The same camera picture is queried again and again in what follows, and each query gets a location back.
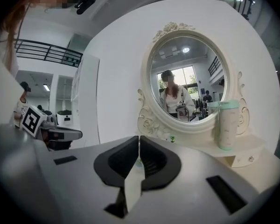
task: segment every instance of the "rose carving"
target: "rose carving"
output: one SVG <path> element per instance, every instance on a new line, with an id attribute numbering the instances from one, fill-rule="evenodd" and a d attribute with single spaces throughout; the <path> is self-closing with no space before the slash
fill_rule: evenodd
<path id="1" fill-rule="evenodd" d="M 161 31 L 161 30 L 159 30 L 159 31 L 157 32 L 157 35 L 155 35 L 153 41 L 155 42 L 155 41 L 159 40 L 163 35 L 164 35 L 164 32 Z"/>
<path id="2" fill-rule="evenodd" d="M 170 23 L 170 28 L 171 30 L 176 30 L 177 29 L 177 24 L 175 22 Z"/>
<path id="3" fill-rule="evenodd" d="M 148 129 L 149 133 L 153 133 L 154 129 L 159 127 L 159 125 L 154 123 L 151 119 L 146 119 L 143 126 Z"/>
<path id="4" fill-rule="evenodd" d="M 170 28 L 171 28 L 170 24 L 167 24 L 166 26 L 164 26 L 164 31 L 169 32 Z"/>

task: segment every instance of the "cap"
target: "cap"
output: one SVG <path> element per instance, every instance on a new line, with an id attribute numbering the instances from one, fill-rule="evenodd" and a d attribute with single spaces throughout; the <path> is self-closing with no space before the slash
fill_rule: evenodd
<path id="1" fill-rule="evenodd" d="M 24 89 L 24 91 L 31 92 L 31 89 L 30 89 L 29 85 L 27 84 L 27 82 L 25 82 L 25 81 L 21 82 L 20 86 Z"/>

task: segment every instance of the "oval mirror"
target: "oval mirror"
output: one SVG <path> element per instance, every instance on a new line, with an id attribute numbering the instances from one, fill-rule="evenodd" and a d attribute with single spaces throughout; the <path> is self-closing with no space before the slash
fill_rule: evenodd
<path id="1" fill-rule="evenodd" d="M 183 122 L 198 122 L 224 94 L 224 69 L 212 48 L 190 35 L 161 42 L 153 53 L 150 85 L 163 110 Z"/>

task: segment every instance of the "drawer knob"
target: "drawer knob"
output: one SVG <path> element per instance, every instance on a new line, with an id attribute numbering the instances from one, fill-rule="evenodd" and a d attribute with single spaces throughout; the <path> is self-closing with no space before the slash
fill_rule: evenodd
<path id="1" fill-rule="evenodd" d="M 254 157 L 253 156 L 251 156 L 250 158 L 249 158 L 249 162 L 253 162 L 254 161 Z"/>

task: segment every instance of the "window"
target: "window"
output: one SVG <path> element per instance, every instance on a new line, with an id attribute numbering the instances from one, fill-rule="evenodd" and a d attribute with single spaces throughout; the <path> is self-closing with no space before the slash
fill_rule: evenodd
<path id="1" fill-rule="evenodd" d="M 193 99 L 199 98 L 198 84 L 194 73 L 193 66 L 172 70 L 174 74 L 174 82 L 177 85 L 183 85 L 188 90 Z M 161 73 L 157 75 L 160 93 L 166 88 L 161 79 Z"/>

